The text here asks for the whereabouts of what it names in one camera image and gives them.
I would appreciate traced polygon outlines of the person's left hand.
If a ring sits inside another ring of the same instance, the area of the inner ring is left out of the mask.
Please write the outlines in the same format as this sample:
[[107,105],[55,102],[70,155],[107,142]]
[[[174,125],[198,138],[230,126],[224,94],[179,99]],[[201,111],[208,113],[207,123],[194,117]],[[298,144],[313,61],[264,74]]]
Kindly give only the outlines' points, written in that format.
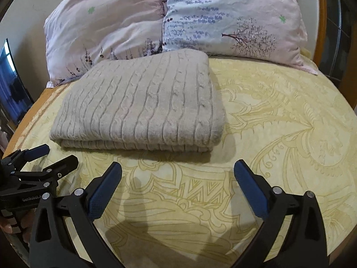
[[16,221],[15,218],[4,218],[1,215],[1,229],[8,234],[17,234],[22,232],[23,240],[26,244],[30,243],[33,221],[35,219],[35,210],[32,209]]

